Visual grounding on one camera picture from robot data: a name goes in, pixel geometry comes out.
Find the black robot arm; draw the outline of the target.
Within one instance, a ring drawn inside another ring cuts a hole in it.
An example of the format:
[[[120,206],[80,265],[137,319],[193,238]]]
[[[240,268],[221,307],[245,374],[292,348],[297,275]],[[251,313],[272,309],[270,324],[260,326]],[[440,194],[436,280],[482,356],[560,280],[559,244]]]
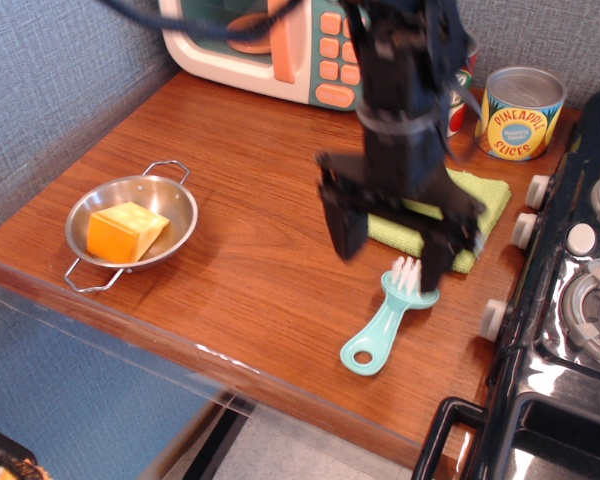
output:
[[[450,93],[468,59],[454,1],[344,1],[362,77],[360,154],[320,153],[319,192],[337,255],[351,259],[379,216],[421,234],[420,288],[437,288],[457,254],[474,250],[483,204],[449,176]]]

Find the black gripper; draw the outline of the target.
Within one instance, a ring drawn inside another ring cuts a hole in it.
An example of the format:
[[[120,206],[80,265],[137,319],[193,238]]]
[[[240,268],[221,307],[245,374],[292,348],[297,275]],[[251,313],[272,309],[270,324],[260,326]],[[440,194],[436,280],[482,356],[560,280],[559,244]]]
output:
[[[373,214],[421,232],[420,288],[437,289],[462,250],[481,248],[483,204],[450,178],[444,112],[410,118],[404,111],[360,107],[364,151],[321,152],[316,163],[324,217],[335,253],[351,260],[367,241]]]

